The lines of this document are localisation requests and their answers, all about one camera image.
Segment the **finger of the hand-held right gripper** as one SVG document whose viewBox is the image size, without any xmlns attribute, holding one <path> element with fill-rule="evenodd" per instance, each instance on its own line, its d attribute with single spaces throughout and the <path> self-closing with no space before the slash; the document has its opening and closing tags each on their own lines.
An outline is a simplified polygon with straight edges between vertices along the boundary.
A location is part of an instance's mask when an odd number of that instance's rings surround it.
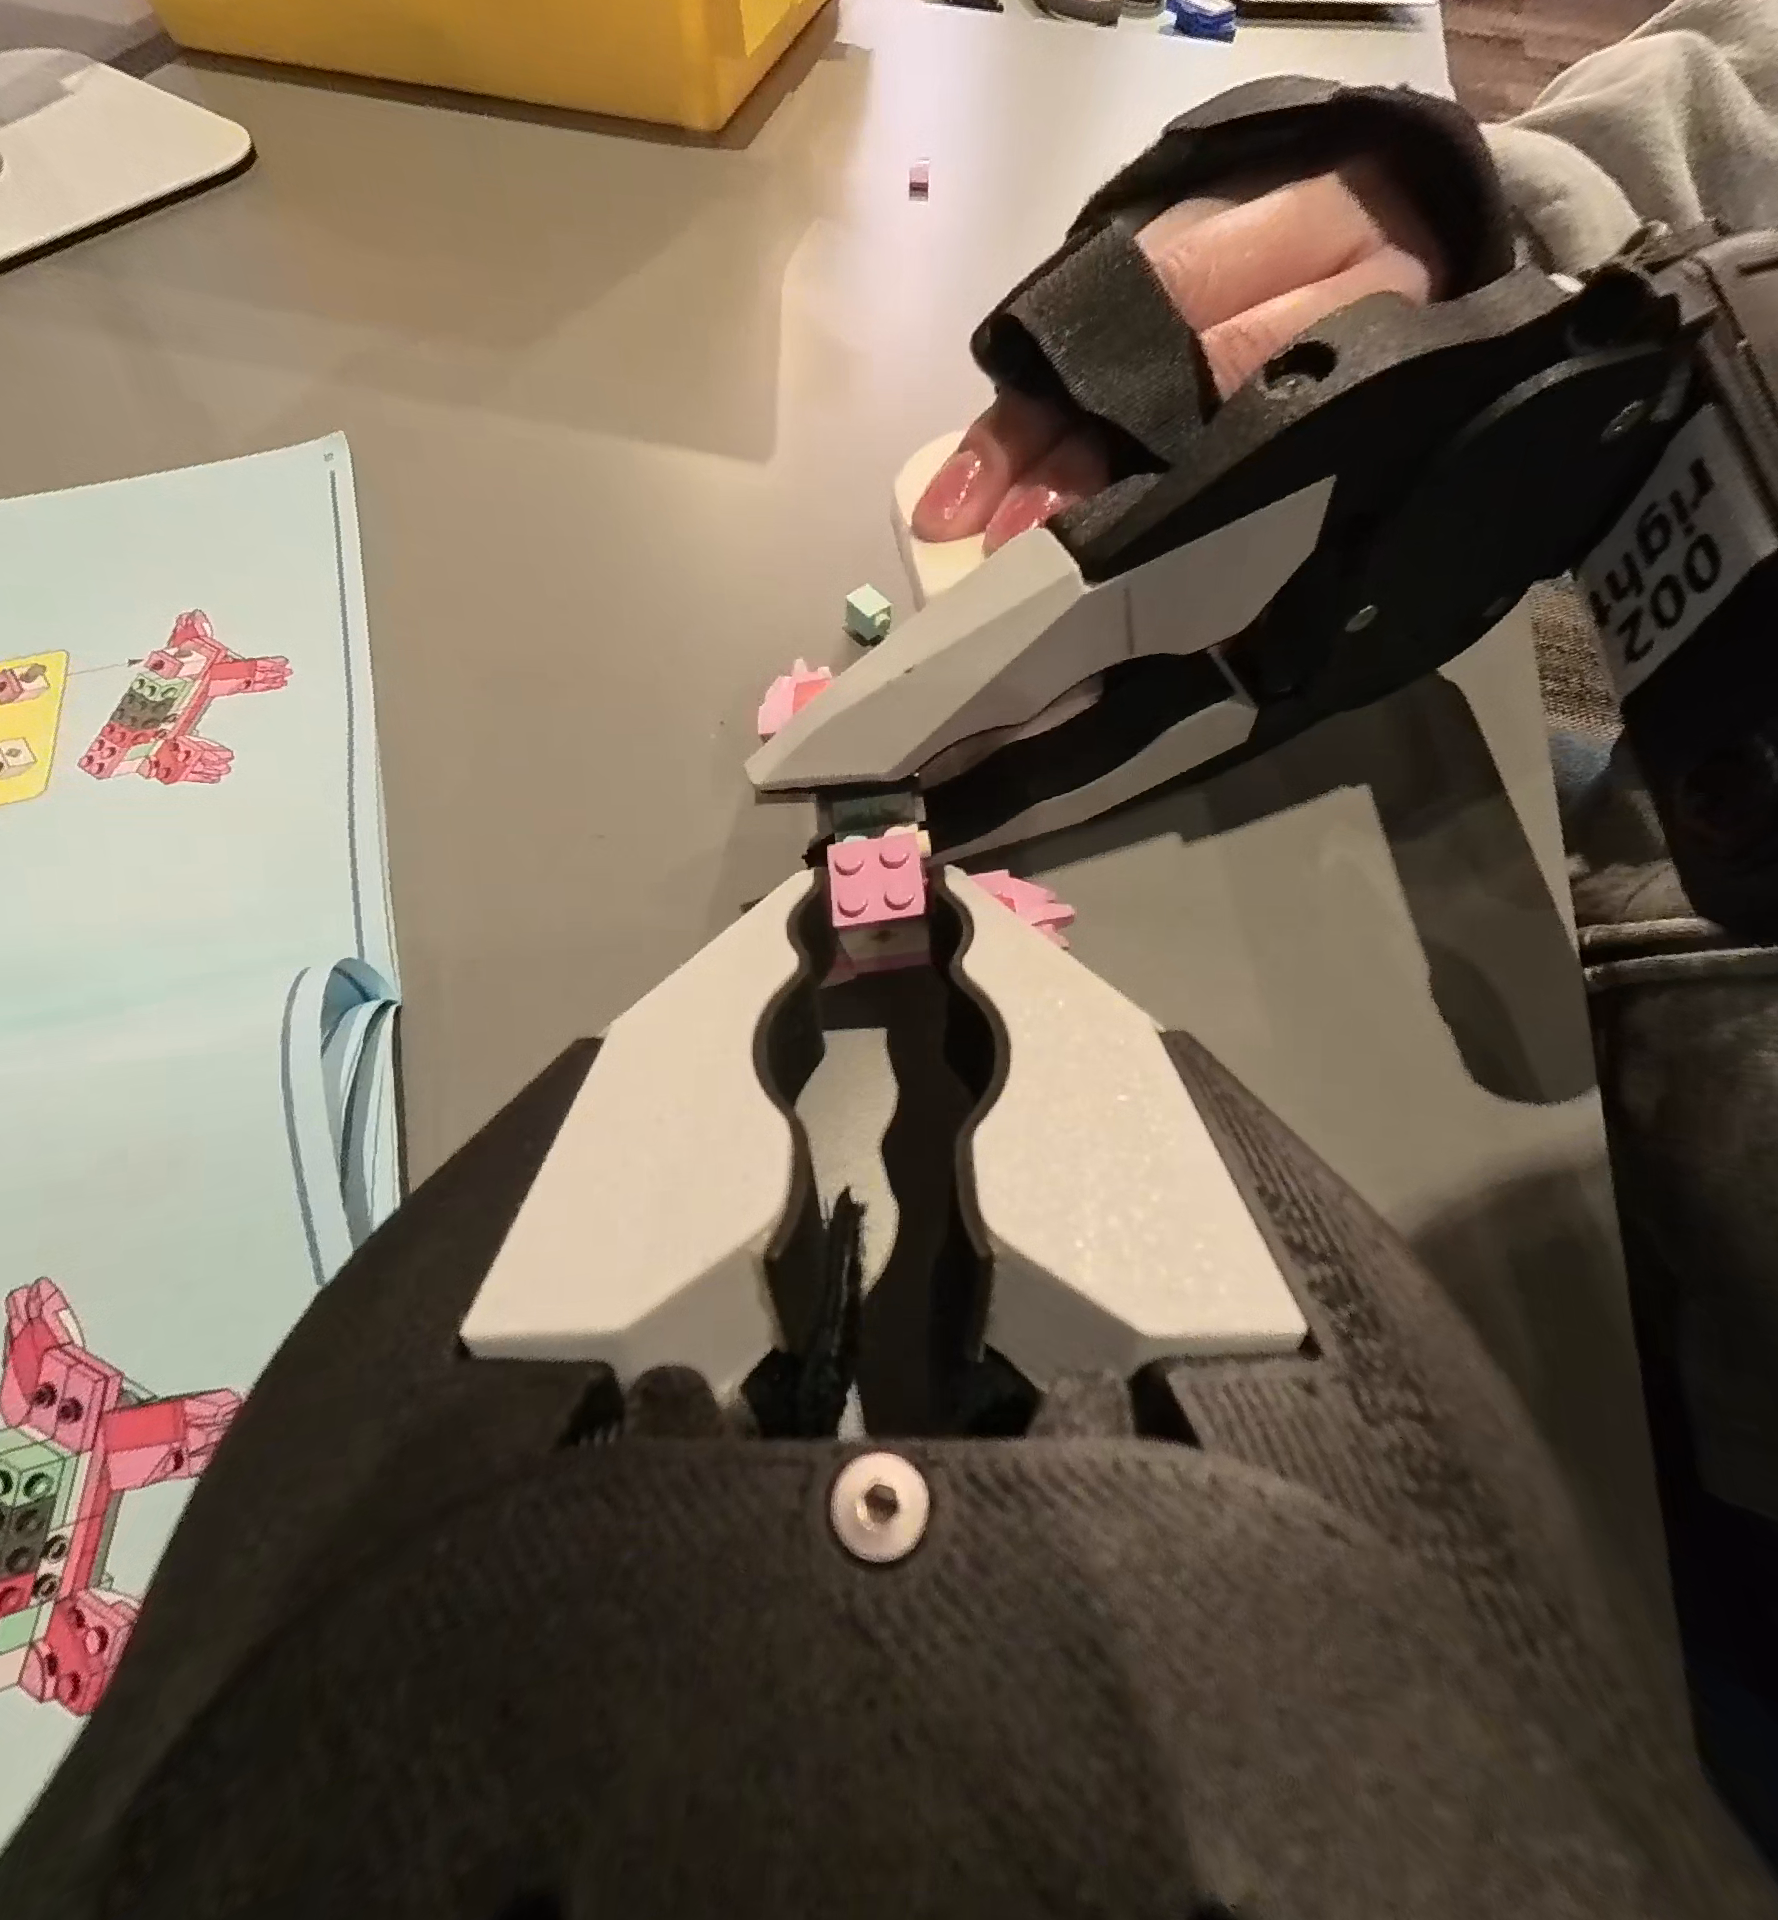
<svg viewBox="0 0 1778 1920">
<path fill-rule="evenodd" d="M 1038 526 L 852 661 L 748 759 L 748 778 L 757 793 L 917 780 L 1108 667 L 1208 652 L 1310 557 L 1332 492 L 1319 477 L 1100 584 Z"/>
<path fill-rule="evenodd" d="M 924 740 L 929 849 L 963 861 L 1094 823 L 1246 746 L 1256 720 L 1221 659 L 1050 680 L 1011 663 Z"/>
</svg>

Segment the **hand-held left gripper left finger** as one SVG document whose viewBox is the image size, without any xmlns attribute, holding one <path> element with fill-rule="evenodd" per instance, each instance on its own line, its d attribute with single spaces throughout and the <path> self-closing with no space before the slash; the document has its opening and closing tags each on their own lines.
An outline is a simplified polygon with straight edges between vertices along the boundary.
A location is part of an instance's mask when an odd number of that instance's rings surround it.
<svg viewBox="0 0 1778 1920">
<path fill-rule="evenodd" d="M 474 1356 L 685 1364 L 727 1395 L 810 1352 L 827 1228 L 796 1103 L 831 954 L 798 870 L 611 1022 L 462 1320 Z"/>
</svg>

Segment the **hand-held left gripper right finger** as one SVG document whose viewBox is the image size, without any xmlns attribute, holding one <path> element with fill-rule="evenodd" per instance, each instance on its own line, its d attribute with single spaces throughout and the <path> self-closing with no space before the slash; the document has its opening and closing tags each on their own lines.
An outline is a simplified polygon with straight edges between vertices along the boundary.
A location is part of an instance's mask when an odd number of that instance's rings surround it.
<svg viewBox="0 0 1778 1920">
<path fill-rule="evenodd" d="M 1157 1021 L 973 877 L 941 894 L 996 1043 L 964 1199 L 997 1356 L 1049 1385 L 1295 1355 L 1306 1315 Z"/>
</svg>

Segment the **pink toy brick model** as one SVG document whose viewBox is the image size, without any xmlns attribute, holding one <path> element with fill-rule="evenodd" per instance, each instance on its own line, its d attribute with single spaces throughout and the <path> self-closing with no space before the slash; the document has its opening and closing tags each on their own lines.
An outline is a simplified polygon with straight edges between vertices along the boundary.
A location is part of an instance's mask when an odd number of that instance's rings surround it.
<svg viewBox="0 0 1778 1920">
<path fill-rule="evenodd" d="M 827 666 L 792 659 L 757 704 L 757 740 L 770 741 L 820 693 L 833 685 Z M 932 839 L 922 805 L 911 795 L 837 795 L 826 808 L 826 850 L 818 856 L 827 891 L 833 956 L 826 987 L 928 963 Z M 1068 948 L 1076 907 L 1053 887 L 1010 870 L 971 874 L 987 895 L 1031 924 L 1050 944 Z"/>
</svg>

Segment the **person's right hand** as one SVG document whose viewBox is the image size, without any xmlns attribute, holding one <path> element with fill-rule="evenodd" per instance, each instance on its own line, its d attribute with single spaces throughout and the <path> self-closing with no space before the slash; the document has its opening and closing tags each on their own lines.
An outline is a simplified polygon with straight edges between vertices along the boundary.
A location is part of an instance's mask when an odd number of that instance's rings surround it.
<svg viewBox="0 0 1778 1920">
<path fill-rule="evenodd" d="M 1374 158 L 1288 175 L 1251 171 L 1172 205 L 1137 236 L 1168 302 L 1195 332 L 1216 396 L 1238 392 L 1317 322 L 1392 294 L 1413 305 L 1448 280 L 1447 253 Z M 975 538 L 984 554 L 1110 481 L 1102 433 L 999 387 L 909 512 L 917 540 Z"/>
</svg>

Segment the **open light blue instruction booklet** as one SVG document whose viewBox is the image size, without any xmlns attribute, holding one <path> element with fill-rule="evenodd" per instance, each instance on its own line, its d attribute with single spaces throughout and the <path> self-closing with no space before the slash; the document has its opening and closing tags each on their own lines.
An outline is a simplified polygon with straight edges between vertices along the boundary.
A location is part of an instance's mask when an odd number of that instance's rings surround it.
<svg viewBox="0 0 1778 1920">
<path fill-rule="evenodd" d="M 0 1692 L 397 1206 L 397 1012 L 348 441 L 0 500 Z"/>
</svg>

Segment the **yellow plastic bin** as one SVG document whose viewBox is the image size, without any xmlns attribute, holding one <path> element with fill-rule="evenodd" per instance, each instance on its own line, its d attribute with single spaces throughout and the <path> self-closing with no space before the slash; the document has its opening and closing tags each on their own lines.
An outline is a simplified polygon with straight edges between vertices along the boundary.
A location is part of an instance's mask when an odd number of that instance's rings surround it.
<svg viewBox="0 0 1778 1920">
<path fill-rule="evenodd" d="M 190 51 L 721 130 L 822 1 L 154 1 Z"/>
</svg>

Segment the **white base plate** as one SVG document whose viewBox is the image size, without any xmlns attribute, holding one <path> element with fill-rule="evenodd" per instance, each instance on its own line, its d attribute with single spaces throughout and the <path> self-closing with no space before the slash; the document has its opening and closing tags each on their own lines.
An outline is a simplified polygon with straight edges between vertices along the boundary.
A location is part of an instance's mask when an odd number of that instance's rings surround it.
<svg viewBox="0 0 1778 1920">
<path fill-rule="evenodd" d="M 0 51 L 0 274 L 251 168 L 249 130 L 80 51 Z"/>
</svg>

